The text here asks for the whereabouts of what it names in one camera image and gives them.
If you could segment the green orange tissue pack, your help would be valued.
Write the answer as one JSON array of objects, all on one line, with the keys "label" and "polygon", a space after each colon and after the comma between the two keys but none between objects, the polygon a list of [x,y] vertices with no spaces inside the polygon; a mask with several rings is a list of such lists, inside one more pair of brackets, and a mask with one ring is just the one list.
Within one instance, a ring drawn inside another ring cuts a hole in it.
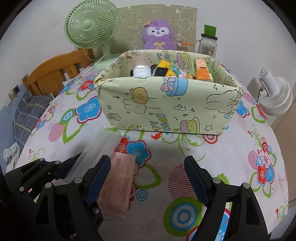
[{"label": "green orange tissue pack", "polygon": [[213,77],[204,58],[194,59],[194,69],[196,80],[213,82]]}]

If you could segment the yellow cartoon tissue pack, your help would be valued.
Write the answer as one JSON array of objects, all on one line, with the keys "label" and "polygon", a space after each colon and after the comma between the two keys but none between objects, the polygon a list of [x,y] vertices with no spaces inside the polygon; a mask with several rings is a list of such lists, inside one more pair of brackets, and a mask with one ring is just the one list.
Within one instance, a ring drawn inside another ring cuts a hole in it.
[{"label": "yellow cartoon tissue pack", "polygon": [[153,76],[195,79],[195,77],[190,73],[187,73],[184,70],[177,68],[176,66],[168,63],[165,60],[162,60],[158,64],[156,68],[156,72]]}]

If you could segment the crumpled white cloth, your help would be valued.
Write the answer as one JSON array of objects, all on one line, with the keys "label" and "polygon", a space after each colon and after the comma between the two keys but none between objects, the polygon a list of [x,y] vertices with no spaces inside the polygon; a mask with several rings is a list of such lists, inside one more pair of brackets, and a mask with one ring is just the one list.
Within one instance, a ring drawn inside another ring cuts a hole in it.
[{"label": "crumpled white cloth", "polygon": [[21,149],[18,143],[14,143],[10,148],[4,149],[3,159],[6,165],[6,173],[16,168],[20,155]]}]

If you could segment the pink wet wipes pack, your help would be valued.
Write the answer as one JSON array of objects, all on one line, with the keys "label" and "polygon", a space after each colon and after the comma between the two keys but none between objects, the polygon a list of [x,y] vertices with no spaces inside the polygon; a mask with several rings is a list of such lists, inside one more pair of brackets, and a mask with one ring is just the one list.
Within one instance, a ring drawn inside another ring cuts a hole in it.
[{"label": "pink wet wipes pack", "polygon": [[115,152],[111,169],[102,187],[97,203],[103,214],[125,219],[130,202],[130,193],[136,156]]}]

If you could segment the floral tablecloth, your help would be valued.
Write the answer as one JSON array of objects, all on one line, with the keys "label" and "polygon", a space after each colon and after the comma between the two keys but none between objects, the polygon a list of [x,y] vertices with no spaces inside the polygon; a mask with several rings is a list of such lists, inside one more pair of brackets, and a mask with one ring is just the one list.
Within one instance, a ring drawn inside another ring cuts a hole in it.
[{"label": "floral tablecloth", "polygon": [[[108,121],[96,99],[97,69],[86,69],[55,98],[32,130],[18,165],[39,158],[64,161],[82,152]],[[276,136],[245,91],[220,136],[122,131],[117,152],[136,157],[126,218],[106,216],[104,240],[190,240],[206,208],[196,199],[184,158],[223,182],[250,184],[269,232],[287,216],[288,184]]]}]

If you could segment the clear plastic bag roll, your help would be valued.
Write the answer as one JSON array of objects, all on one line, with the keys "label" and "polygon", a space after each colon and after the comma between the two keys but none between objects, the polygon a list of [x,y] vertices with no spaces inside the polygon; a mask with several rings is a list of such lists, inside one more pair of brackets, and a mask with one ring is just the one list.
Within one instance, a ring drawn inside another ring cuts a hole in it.
[{"label": "clear plastic bag roll", "polygon": [[77,177],[82,178],[89,169],[95,167],[103,155],[111,157],[120,140],[120,132],[106,127],[101,128],[81,154],[61,164],[53,184],[56,186],[69,184]]}]

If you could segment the grey plaid pillow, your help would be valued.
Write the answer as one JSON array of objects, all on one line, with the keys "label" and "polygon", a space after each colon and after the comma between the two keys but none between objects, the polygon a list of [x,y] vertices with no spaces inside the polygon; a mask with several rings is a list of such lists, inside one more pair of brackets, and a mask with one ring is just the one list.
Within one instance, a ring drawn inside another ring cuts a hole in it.
[{"label": "grey plaid pillow", "polygon": [[32,130],[52,100],[52,95],[33,95],[30,91],[23,94],[13,118],[14,137],[20,150],[23,150]]}]

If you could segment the orange wooden chair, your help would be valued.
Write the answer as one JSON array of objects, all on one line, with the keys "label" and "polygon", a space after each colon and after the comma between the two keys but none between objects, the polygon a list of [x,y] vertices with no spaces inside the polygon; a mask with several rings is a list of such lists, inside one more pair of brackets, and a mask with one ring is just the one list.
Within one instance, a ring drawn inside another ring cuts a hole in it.
[{"label": "orange wooden chair", "polygon": [[53,57],[39,65],[28,77],[22,79],[26,90],[34,95],[57,96],[66,80],[75,78],[80,73],[79,67],[86,68],[93,63],[92,49],[77,49],[67,54]]}]

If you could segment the white small fan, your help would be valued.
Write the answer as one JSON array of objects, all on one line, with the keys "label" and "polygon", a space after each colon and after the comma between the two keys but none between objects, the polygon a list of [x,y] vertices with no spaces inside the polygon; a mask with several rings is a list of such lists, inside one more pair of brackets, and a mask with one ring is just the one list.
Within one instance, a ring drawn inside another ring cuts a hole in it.
[{"label": "white small fan", "polygon": [[279,116],[288,111],[293,102],[292,89],[283,77],[274,77],[267,68],[258,72],[262,90],[258,103],[269,116]]}]

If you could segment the cartoon print fabric storage box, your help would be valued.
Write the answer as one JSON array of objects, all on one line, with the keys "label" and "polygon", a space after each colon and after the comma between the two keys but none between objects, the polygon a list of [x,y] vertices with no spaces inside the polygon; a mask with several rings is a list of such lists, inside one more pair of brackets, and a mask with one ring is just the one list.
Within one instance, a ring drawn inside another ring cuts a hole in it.
[{"label": "cartoon print fabric storage box", "polygon": [[[133,57],[146,52],[149,65],[162,60],[195,77],[194,59],[204,58],[213,82],[178,77],[130,76]],[[212,57],[177,50],[130,50],[94,80],[109,123],[121,130],[220,135],[243,96],[239,83]]]}]

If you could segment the glass mug with green lid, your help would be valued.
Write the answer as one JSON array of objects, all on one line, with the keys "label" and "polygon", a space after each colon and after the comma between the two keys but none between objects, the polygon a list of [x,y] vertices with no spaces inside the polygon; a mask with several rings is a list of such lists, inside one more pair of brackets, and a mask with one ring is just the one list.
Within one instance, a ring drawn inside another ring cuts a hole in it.
[{"label": "glass mug with green lid", "polygon": [[215,58],[217,50],[216,27],[204,25],[204,32],[201,33],[201,39],[194,42],[194,51]]}]

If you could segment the cotton swab jar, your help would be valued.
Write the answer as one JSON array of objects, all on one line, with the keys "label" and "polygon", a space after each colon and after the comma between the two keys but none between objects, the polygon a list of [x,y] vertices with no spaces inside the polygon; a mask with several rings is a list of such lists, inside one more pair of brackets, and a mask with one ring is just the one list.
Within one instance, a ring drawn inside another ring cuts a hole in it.
[{"label": "cotton swab jar", "polygon": [[194,44],[177,41],[177,50],[184,51],[184,52],[192,52],[194,51]]}]

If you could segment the green desk fan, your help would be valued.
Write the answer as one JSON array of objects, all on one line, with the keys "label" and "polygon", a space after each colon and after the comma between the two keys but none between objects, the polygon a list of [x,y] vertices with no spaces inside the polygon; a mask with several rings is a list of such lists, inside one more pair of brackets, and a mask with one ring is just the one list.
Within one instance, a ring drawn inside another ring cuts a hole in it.
[{"label": "green desk fan", "polygon": [[71,9],[64,23],[67,40],[80,49],[102,48],[103,56],[94,69],[104,69],[116,55],[110,52],[111,40],[119,26],[119,12],[110,1],[82,1]]}]

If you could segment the purple plush bunny toy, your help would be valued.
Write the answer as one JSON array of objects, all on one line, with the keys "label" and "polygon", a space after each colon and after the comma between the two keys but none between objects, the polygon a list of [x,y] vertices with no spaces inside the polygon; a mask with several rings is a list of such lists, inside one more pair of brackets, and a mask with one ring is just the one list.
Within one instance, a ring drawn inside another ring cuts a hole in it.
[{"label": "purple plush bunny toy", "polygon": [[166,20],[145,23],[142,40],[144,50],[177,50],[173,30]]}]

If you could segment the beige cartoon wall mat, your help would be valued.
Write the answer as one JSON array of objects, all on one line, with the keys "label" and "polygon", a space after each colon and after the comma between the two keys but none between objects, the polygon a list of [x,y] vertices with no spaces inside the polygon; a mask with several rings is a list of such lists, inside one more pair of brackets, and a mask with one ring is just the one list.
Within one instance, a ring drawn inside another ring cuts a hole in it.
[{"label": "beige cartoon wall mat", "polygon": [[192,44],[196,40],[197,8],[174,4],[141,4],[125,6],[118,11],[119,26],[112,38],[112,54],[142,49],[142,30],[149,21],[167,21],[173,30],[174,42]]}]

